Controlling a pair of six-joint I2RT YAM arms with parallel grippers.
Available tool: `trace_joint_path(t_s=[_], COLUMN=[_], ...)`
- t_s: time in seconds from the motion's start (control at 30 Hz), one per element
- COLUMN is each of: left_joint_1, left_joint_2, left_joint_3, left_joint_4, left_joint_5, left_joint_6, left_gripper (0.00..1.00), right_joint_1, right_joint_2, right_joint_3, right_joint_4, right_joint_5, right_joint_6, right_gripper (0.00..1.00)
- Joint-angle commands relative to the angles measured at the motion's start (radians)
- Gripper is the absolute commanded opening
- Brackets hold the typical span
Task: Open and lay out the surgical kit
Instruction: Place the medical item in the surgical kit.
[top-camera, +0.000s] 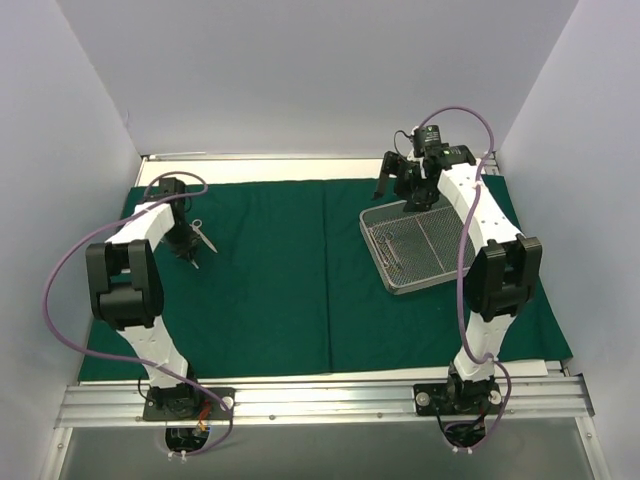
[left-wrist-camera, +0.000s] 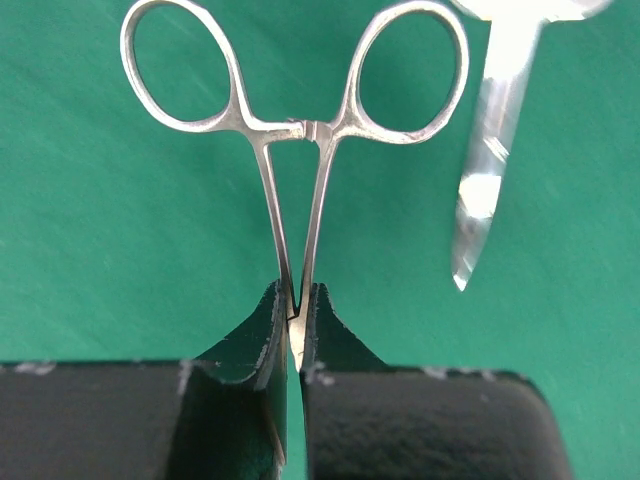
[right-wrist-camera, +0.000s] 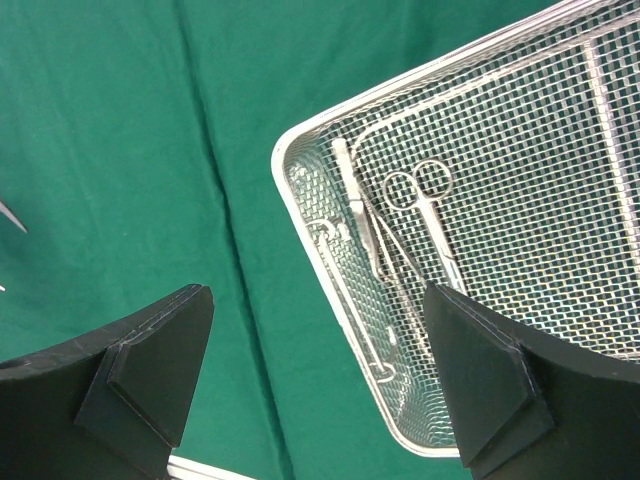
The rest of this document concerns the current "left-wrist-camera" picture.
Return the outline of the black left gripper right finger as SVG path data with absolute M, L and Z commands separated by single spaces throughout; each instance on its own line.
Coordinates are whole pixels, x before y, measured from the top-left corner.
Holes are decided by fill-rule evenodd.
M 554 414 L 524 375 L 393 366 L 314 286 L 300 371 L 311 479 L 569 479 Z

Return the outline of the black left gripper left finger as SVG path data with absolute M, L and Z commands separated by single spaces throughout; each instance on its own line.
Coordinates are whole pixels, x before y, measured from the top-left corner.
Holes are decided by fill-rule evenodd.
M 284 299 L 197 357 L 1 367 L 5 479 L 276 479 L 286 461 Z

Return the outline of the green surgical cloth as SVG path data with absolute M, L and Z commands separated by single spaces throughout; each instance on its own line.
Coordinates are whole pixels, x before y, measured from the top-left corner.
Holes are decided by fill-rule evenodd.
M 152 119 L 122 70 L 125 1 L 1 5 L 1 356 L 200 353 L 278 274 L 253 151 Z M 428 142 L 343 141 L 314 278 L 392 364 L 529 376 L 579 479 L 639 475 L 639 5 L 547 26 L 466 290 L 454 210 L 488 27 Z

